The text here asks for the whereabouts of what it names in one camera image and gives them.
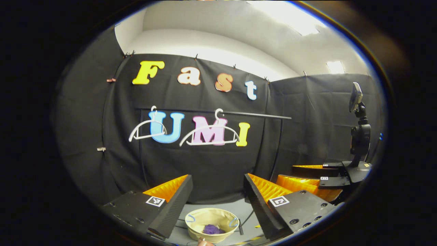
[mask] purple fabric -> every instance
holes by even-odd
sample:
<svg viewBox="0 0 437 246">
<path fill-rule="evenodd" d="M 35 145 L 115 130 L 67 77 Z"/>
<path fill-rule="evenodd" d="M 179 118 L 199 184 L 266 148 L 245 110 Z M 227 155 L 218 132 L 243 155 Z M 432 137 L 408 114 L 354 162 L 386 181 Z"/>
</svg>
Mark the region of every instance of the purple fabric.
<svg viewBox="0 0 437 246">
<path fill-rule="evenodd" d="M 217 228 L 215 225 L 206 225 L 205 229 L 203 229 L 203 233 L 205 234 L 222 234 L 225 233 L 225 231 Z"/>
</svg>

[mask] letter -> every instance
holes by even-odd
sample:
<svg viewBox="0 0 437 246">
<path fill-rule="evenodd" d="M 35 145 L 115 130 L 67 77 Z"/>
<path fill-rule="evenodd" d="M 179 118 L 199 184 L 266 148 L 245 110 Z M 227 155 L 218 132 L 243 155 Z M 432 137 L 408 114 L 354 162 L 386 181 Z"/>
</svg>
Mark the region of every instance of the letter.
<svg viewBox="0 0 437 246">
<path fill-rule="evenodd" d="M 257 98 L 257 95 L 253 93 L 253 90 L 257 89 L 257 86 L 253 84 L 253 81 L 247 81 L 244 83 L 247 86 L 247 97 L 250 100 L 255 100 Z"/>
<path fill-rule="evenodd" d="M 229 92 L 232 90 L 232 82 L 234 79 L 230 74 L 219 74 L 215 82 L 215 88 L 218 91 Z"/>
<path fill-rule="evenodd" d="M 191 84 L 191 85 L 198 85 L 200 84 L 200 71 L 199 69 L 195 67 L 183 67 L 181 70 L 181 73 L 177 77 L 177 81 L 181 84 Z"/>
<path fill-rule="evenodd" d="M 196 129 L 208 125 L 206 118 L 202 116 L 193 117 L 193 121 L 196 123 L 196 127 L 195 127 Z M 218 125 L 226 126 L 227 123 L 228 123 L 227 119 L 219 118 Z M 214 137 L 214 140 L 212 142 L 224 141 L 225 139 L 225 129 L 221 127 L 205 128 L 199 131 L 195 131 L 193 134 L 194 134 L 193 142 L 195 143 L 202 142 L 201 135 L 203 135 L 203 139 L 205 140 L 205 143 L 211 142 L 212 137 Z"/>
<path fill-rule="evenodd" d="M 140 64 L 141 67 L 138 71 L 137 78 L 132 80 L 132 84 L 148 84 L 150 80 L 147 76 L 150 74 L 151 78 L 155 77 L 158 68 L 163 69 L 165 66 L 163 61 L 142 61 Z"/>
<path fill-rule="evenodd" d="M 149 118 L 152 119 L 155 112 L 149 112 Z M 166 117 L 164 112 L 158 111 L 155 116 L 155 121 L 163 122 L 163 119 Z M 182 113 L 171 113 L 170 117 L 173 119 L 173 132 L 171 134 L 164 134 L 159 136 L 152 137 L 156 142 L 160 142 L 163 144 L 169 144 L 176 142 L 180 137 L 180 125 L 182 124 L 182 119 L 185 118 L 185 115 Z M 150 134 L 159 134 L 163 132 L 163 127 L 158 123 L 151 122 L 150 123 Z"/>
<path fill-rule="evenodd" d="M 247 145 L 246 139 L 247 139 L 247 131 L 250 128 L 250 124 L 246 123 L 246 122 L 240 122 L 238 124 L 238 126 L 240 127 L 240 134 L 238 135 L 238 137 L 240 138 L 240 141 L 237 141 L 235 144 L 238 147 L 244 147 Z"/>
</svg>

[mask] clothes rod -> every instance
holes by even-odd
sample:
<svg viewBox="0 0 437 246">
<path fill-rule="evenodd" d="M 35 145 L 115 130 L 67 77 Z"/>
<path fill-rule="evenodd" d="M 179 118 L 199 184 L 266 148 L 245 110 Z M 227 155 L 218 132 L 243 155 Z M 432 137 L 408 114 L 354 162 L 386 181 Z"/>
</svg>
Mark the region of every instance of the clothes rod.
<svg viewBox="0 0 437 246">
<path fill-rule="evenodd" d="M 190 110 L 190 109 L 160 109 L 160 108 L 156 108 L 156 109 L 157 110 L 166 110 L 166 111 L 194 112 L 194 113 L 196 113 L 196 112 L 198 112 L 198 113 L 215 113 L 215 111 Z M 291 119 L 291 117 L 286 117 L 286 116 L 277 116 L 277 115 L 268 115 L 268 114 L 255 114 L 255 113 L 244 113 L 244 112 L 223 111 L 223 113 L 221 113 L 221 114 L 223 114 L 223 115 L 225 115 L 225 114 L 247 115 L 247 116 L 254 116 L 254 117 L 276 118 L 276 119 Z"/>
</svg>

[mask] gray floor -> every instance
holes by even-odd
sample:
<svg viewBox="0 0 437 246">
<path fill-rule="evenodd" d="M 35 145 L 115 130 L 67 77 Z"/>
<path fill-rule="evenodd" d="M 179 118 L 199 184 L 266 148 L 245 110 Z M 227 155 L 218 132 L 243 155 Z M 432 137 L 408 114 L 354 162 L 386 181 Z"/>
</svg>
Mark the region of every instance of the gray floor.
<svg viewBox="0 0 437 246">
<path fill-rule="evenodd" d="M 176 223 L 176 226 L 173 229 L 170 238 L 166 239 L 165 242 L 184 245 L 184 246 L 197 245 L 194 242 L 194 240 L 188 235 L 187 224 L 185 223 L 185 216 L 193 210 L 206 208 L 206 207 L 221 208 L 226 211 L 229 211 L 235 214 L 235 216 L 237 216 L 241 220 L 241 223 L 243 223 L 253 211 L 252 206 L 249 203 L 246 203 L 244 199 L 227 204 L 215 204 L 215 205 L 186 204 L 182 209 L 182 212 L 179 216 L 179 220 Z M 263 231 L 261 230 L 261 228 L 255 228 L 255 226 L 257 225 L 259 225 L 257 217 L 254 213 L 252 213 L 252 215 L 243 225 L 243 232 L 244 232 L 243 235 L 240 235 L 239 229 L 236 229 L 236 231 L 232 235 L 230 235 L 225 240 L 219 243 L 215 243 L 215 245 L 216 246 L 228 246 L 228 245 L 235 245 L 235 244 L 245 245 L 246 243 L 243 242 L 250 241 L 251 239 L 259 236 L 261 236 L 262 238 L 260 238 L 257 241 L 262 241 L 264 238 L 262 236 Z"/>
</svg>

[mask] yellow textured pad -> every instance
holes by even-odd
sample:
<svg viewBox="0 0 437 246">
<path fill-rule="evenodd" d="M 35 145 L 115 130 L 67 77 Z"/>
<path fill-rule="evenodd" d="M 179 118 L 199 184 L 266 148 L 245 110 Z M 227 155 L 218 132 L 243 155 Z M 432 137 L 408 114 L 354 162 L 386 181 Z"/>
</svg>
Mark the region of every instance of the yellow textured pad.
<svg viewBox="0 0 437 246">
<path fill-rule="evenodd" d="M 325 201 L 331 202 L 337 198 L 342 189 L 339 190 L 319 190 L 320 180 L 318 179 L 302 179 L 295 177 L 287 177 L 278 175 L 276 184 L 280 185 L 292 192 L 306 190 Z"/>
<path fill-rule="evenodd" d="M 294 167 L 303 167 L 303 168 L 317 168 L 322 169 L 323 165 L 302 165 L 302 166 L 294 166 Z"/>
<path fill-rule="evenodd" d="M 169 202 L 187 176 L 188 174 L 172 179 L 152 189 L 146 190 L 143 194 L 163 198 L 166 202 Z"/>
<path fill-rule="evenodd" d="M 253 183 L 257 186 L 266 203 L 269 201 L 269 199 L 293 193 L 292 191 L 273 182 L 262 179 L 250 173 L 248 173 L 248 175 L 252 179 Z"/>
</svg>

